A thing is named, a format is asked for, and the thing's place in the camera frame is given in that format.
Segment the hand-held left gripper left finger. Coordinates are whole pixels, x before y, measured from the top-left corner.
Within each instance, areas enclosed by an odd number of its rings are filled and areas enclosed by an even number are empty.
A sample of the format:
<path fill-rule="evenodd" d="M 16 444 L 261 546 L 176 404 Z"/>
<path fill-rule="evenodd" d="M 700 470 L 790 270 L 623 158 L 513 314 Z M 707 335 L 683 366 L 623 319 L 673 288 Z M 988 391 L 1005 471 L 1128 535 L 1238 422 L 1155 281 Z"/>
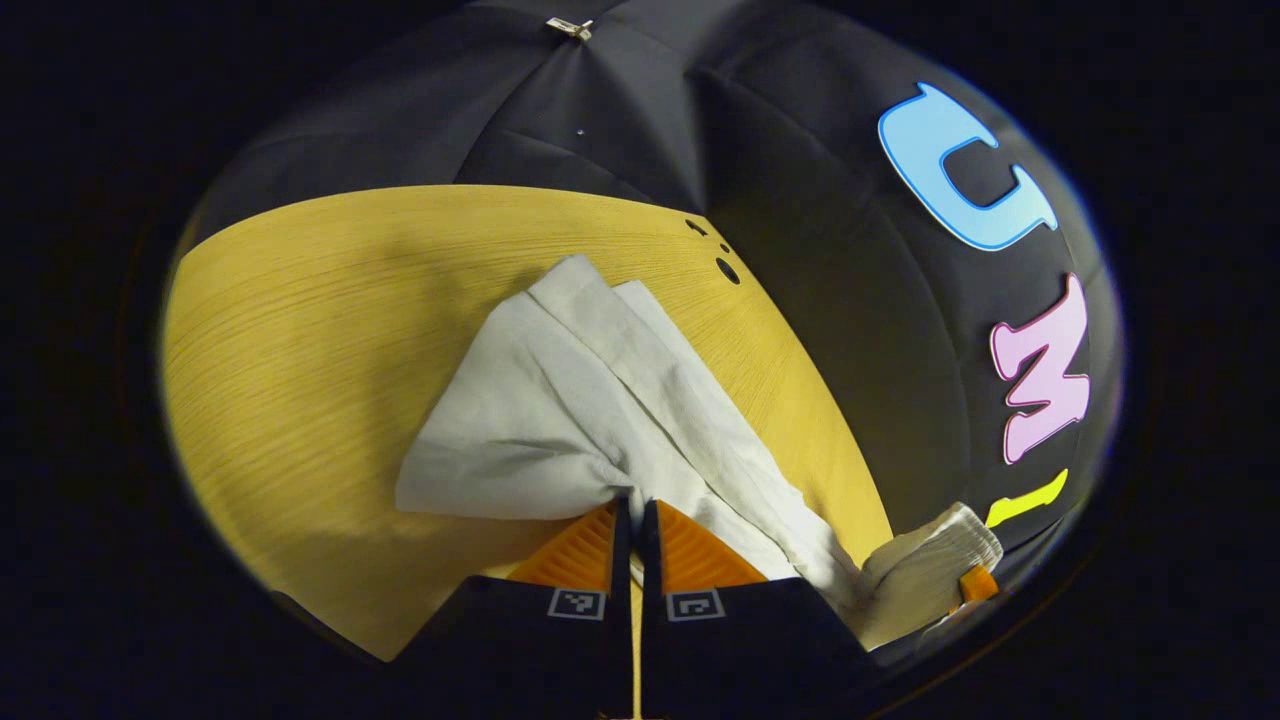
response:
<path fill-rule="evenodd" d="M 612 719 L 634 707 L 628 501 L 581 516 L 506 579 L 468 577 L 390 664 L 425 719 Z"/>

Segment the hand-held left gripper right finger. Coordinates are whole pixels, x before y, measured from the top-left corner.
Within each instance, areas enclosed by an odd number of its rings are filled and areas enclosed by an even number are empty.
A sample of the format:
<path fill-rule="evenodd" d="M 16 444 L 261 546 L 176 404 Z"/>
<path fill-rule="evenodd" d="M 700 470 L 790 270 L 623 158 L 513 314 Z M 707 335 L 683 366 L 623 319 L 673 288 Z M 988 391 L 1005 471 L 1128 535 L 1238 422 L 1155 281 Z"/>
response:
<path fill-rule="evenodd" d="M 662 500 L 646 503 L 640 556 L 644 717 L 794 719 L 874 676 L 808 579 L 768 579 Z"/>

